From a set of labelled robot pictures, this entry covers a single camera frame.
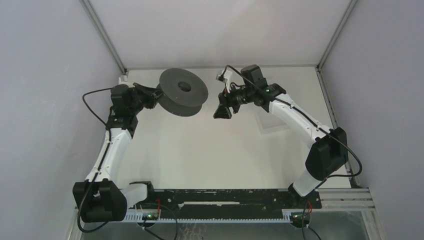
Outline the dark grey perforated spool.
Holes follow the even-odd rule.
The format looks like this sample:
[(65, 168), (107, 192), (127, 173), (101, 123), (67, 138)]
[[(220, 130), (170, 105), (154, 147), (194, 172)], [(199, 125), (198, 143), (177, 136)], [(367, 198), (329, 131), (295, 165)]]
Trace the dark grey perforated spool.
[(204, 81), (182, 68), (169, 68), (163, 71), (157, 88), (163, 92), (158, 99), (160, 106), (180, 117), (196, 115), (209, 97)]

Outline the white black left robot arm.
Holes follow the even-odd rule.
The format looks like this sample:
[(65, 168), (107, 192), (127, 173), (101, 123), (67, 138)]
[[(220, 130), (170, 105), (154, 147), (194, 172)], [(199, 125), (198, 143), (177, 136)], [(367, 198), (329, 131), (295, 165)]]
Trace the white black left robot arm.
[(72, 188), (79, 219), (84, 223), (119, 222), (128, 208), (138, 203), (149, 209), (157, 200), (149, 181), (133, 182), (124, 188), (119, 188), (116, 181), (124, 153), (134, 138), (138, 113), (153, 109), (163, 91), (138, 83), (119, 84), (109, 91), (112, 105), (107, 121), (103, 122), (103, 145), (85, 180), (76, 182)]

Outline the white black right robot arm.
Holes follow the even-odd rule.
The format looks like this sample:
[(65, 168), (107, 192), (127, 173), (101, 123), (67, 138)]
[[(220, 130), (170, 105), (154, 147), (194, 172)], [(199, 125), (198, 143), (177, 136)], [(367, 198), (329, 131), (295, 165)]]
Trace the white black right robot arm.
[(306, 143), (309, 153), (305, 170), (288, 188), (293, 207), (307, 204), (309, 194), (348, 161), (346, 132), (340, 127), (332, 129), (306, 113), (279, 84), (269, 84), (258, 65), (241, 71), (227, 65), (216, 79), (225, 87), (218, 95), (214, 119), (231, 119), (242, 105), (253, 103), (281, 119)]

